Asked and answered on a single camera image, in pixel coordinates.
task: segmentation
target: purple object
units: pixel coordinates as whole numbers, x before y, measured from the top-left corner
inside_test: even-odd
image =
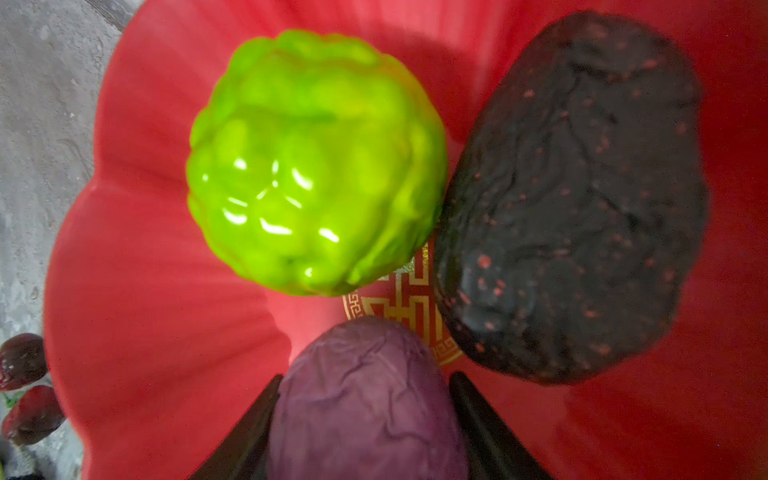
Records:
[[[280,384],[270,480],[467,480],[448,387],[401,323],[362,317],[321,335]]]

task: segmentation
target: gray marble surface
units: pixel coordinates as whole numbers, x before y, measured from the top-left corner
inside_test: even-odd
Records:
[[[0,342],[42,330],[51,249],[93,172],[101,79],[141,2],[0,0]],[[25,449],[0,440],[0,456],[6,475],[72,480],[83,446],[66,422]]]

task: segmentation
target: green fruit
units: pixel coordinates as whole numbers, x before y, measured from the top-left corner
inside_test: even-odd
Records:
[[[445,129],[416,78],[358,38],[242,45],[197,117],[189,207],[238,275],[339,296],[408,263],[439,215]]]

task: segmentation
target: red plate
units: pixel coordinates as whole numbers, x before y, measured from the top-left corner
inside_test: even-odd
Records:
[[[356,296],[299,299],[240,280],[207,249],[185,203],[187,136],[243,41],[307,28],[394,54],[445,119],[455,159],[523,46],[587,7],[675,38],[707,91],[710,227],[677,326],[650,353],[544,388],[458,356],[422,253],[414,272]],[[85,442],[84,478],[185,478],[291,356],[366,305],[413,325],[446,372],[465,370],[557,478],[750,474],[768,455],[767,78],[764,0],[149,0],[104,80],[96,174],[61,228],[45,296],[48,359]]]

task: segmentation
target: black avocado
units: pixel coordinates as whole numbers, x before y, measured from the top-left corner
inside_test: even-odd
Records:
[[[700,86],[669,40],[579,12],[512,65],[465,146],[435,245],[461,349],[578,382],[669,330],[707,220]]]

